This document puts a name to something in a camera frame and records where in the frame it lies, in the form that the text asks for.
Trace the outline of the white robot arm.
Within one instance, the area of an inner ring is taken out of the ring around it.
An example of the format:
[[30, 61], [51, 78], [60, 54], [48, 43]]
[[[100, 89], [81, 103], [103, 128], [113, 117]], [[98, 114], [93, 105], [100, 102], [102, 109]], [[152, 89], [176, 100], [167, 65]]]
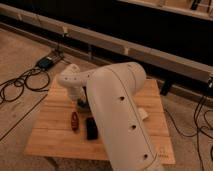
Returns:
[[87, 98], [114, 171], [164, 171], [134, 102], [145, 80], [146, 73], [136, 62], [84, 72], [70, 64], [58, 76], [71, 99]]

